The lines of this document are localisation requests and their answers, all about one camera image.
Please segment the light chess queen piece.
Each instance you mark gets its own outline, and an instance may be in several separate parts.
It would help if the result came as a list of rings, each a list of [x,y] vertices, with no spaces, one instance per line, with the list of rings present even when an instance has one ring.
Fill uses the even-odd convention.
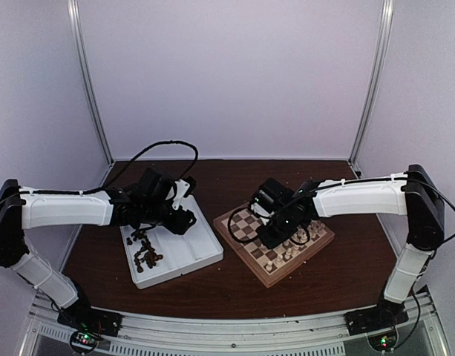
[[[285,260],[289,260],[292,256],[292,249],[291,248],[288,248],[284,254],[284,259]]]

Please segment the wooden chess board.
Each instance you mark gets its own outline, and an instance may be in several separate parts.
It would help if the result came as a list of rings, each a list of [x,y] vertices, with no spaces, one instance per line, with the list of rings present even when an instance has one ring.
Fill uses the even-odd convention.
[[[267,288],[305,264],[335,236],[323,222],[313,220],[306,230],[299,228],[291,239],[269,249],[256,234],[262,219],[249,212],[246,205],[241,208],[236,214],[229,211],[215,218],[214,227]]]

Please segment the white plastic compartment tray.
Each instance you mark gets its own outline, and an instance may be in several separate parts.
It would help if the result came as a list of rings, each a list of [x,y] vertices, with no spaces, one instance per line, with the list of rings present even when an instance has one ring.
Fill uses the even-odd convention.
[[[148,230],[145,233],[148,241],[154,252],[162,256],[151,268],[143,260],[141,241],[132,235],[134,229],[129,226],[120,229],[131,280],[137,288],[164,283],[223,259],[223,247],[196,199],[190,196],[181,205],[194,213],[197,222],[184,235],[175,235],[162,226]]]

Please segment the light chess pawn piece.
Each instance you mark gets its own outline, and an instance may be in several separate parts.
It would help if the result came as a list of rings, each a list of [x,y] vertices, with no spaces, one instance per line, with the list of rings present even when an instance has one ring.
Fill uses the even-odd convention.
[[[318,228],[317,228],[318,236],[323,237],[324,235],[327,234],[327,230],[325,228],[326,228],[326,226],[322,222],[318,224]]]

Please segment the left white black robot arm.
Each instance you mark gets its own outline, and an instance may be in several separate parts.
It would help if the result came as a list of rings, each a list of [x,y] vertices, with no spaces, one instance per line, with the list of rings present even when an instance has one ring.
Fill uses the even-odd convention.
[[[11,268],[46,294],[59,314],[80,329],[96,323],[96,312],[82,288],[54,271],[35,251],[25,232],[69,225],[131,227],[136,234],[162,226],[185,234],[196,222],[182,203],[196,187],[193,177],[175,179],[153,168],[127,188],[50,191],[7,180],[0,190],[0,266]]]

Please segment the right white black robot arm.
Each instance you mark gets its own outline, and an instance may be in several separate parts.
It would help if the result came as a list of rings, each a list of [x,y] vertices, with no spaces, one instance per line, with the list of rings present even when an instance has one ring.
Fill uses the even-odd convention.
[[[370,321],[380,328],[398,316],[416,279],[445,241],[445,200],[421,165],[386,177],[306,181],[297,191],[269,178],[252,196],[249,210],[262,219],[259,237],[268,248],[319,218],[347,214],[407,217],[406,243],[377,306],[370,311]]]

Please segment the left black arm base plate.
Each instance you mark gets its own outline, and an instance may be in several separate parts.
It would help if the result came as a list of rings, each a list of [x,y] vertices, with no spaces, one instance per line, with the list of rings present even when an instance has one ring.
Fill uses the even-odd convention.
[[[86,315],[73,317],[63,311],[59,313],[57,322],[96,336],[116,337],[122,323],[122,315],[112,311],[91,309]]]

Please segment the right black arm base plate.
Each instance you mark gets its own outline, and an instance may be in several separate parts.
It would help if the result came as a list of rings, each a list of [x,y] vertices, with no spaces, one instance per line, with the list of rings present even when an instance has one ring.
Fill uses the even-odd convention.
[[[405,310],[392,312],[374,306],[368,309],[349,311],[344,315],[350,336],[375,332],[407,322],[409,317]]]

